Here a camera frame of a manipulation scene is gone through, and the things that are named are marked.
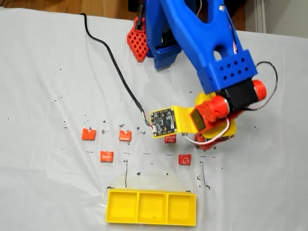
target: blue robotic arm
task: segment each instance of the blue robotic arm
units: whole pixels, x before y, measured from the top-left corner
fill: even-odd
[[[258,101],[251,80],[257,74],[256,67],[249,51],[242,49],[223,0],[208,0],[207,23],[195,15],[194,0],[145,3],[148,57],[154,57],[157,69],[170,66],[183,49],[206,94],[221,94],[231,110]],[[165,42],[168,33],[174,40]],[[215,59],[214,51],[221,60]]]

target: yellow tray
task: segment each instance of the yellow tray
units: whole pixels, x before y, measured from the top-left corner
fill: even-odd
[[[133,189],[108,191],[106,222],[196,225],[196,195]]]

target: black cord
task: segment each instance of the black cord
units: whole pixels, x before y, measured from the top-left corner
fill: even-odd
[[[268,100],[266,100],[266,102],[264,104],[262,104],[260,107],[258,108],[243,108],[241,109],[242,111],[257,111],[261,108],[263,108],[266,104],[268,104],[268,102],[271,100],[271,98],[273,97],[273,95],[275,94],[276,90],[277,90],[277,87],[278,87],[278,73],[277,73],[277,70],[275,68],[275,66],[271,63],[271,62],[268,62],[268,61],[262,61],[262,62],[259,62],[256,64],[256,67],[258,67],[260,64],[268,64],[268,65],[271,65],[271,67],[274,69],[274,72],[275,72],[275,75],[276,75],[276,84],[275,84],[275,88],[272,92],[272,94],[269,96]]]
[[[122,75],[122,73],[121,73],[121,71],[120,71],[120,68],[118,67],[118,65],[117,65],[117,63],[116,63],[116,60],[115,60],[115,58],[114,58],[114,56],[113,56],[113,54],[112,54],[112,52],[111,52],[111,50],[110,50],[110,48],[109,48],[109,46],[108,46],[107,43],[105,43],[104,41],[102,41],[102,40],[100,40],[100,39],[98,39],[98,38],[96,38],[96,37],[93,37],[93,36],[90,34],[90,32],[89,32],[89,30],[88,30],[88,25],[87,25],[87,15],[86,15],[85,13],[81,13],[80,15],[83,15],[83,16],[84,16],[84,19],[85,19],[85,28],[86,28],[86,32],[87,32],[88,36],[89,36],[91,39],[93,39],[94,41],[100,42],[101,44],[103,44],[103,45],[107,48],[107,51],[108,51],[108,53],[109,53],[109,55],[110,55],[110,58],[111,58],[111,60],[112,60],[112,62],[113,62],[113,64],[114,64],[114,66],[115,66],[115,68],[116,68],[117,73],[119,74],[119,76],[120,76],[120,78],[121,78],[121,80],[122,80],[122,83],[124,84],[124,87],[125,87],[126,90],[128,91],[128,93],[129,93],[129,95],[131,96],[131,98],[133,99],[133,101],[135,102],[136,106],[140,109],[140,111],[141,111],[142,113],[144,113],[144,110],[143,110],[141,104],[138,102],[138,100],[136,99],[136,97],[134,96],[134,94],[131,92],[129,86],[127,85],[127,83],[126,83],[126,81],[125,81],[125,79],[124,79],[124,77],[123,77],[123,75]]]

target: ink mark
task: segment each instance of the ink mark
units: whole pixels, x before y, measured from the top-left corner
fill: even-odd
[[[127,179],[127,165],[128,165],[128,160],[124,160],[123,162],[124,162],[124,163],[126,162],[125,188],[127,188],[126,179]]]
[[[204,186],[206,186],[206,183],[205,183],[205,178],[204,178],[204,167],[203,167],[203,161],[200,161],[200,163],[202,163],[203,181],[204,181]]]

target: robotic arm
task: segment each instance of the robotic arm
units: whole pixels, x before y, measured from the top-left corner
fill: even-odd
[[[195,67],[204,93],[195,107],[173,106],[151,112],[154,138],[197,133],[193,143],[209,148],[235,134],[234,119],[265,99],[248,50],[243,50],[223,0],[208,0],[208,22],[195,15],[194,0],[146,0],[147,56],[156,69],[170,66],[183,51]],[[214,51],[221,58],[216,60]]]

